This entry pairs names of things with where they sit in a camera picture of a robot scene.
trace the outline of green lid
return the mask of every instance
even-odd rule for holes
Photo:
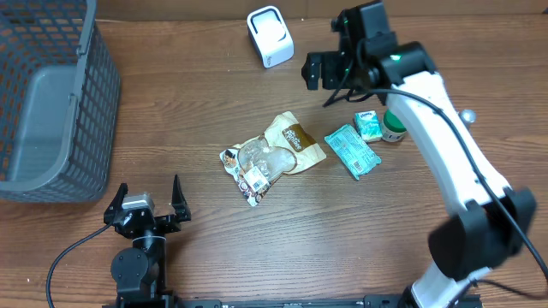
[[[404,133],[407,131],[400,120],[398,120],[389,110],[386,110],[386,113],[384,114],[383,123],[386,128],[394,133]]]

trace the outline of snack bag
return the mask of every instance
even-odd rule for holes
[[[324,160],[325,153],[287,111],[263,134],[222,151],[219,157],[244,198],[255,206],[281,175],[309,169]]]

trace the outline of food package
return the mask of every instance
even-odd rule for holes
[[[356,130],[366,142],[380,141],[383,132],[380,129],[377,113],[375,111],[358,112],[355,115],[354,122]]]
[[[325,159],[316,140],[289,111],[278,115],[260,136],[219,156],[251,206],[260,202],[281,175],[294,175]]]
[[[360,175],[366,175],[381,163],[380,157],[367,146],[361,136],[350,125],[346,124],[333,134],[325,137],[325,142],[359,181]]]

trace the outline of gray plastic basket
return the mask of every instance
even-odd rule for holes
[[[120,76],[96,0],[0,0],[0,198],[101,198]]]

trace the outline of green container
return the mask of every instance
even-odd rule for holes
[[[407,129],[400,120],[389,110],[386,110],[380,127],[383,132],[383,140],[388,142],[401,141],[407,133]]]

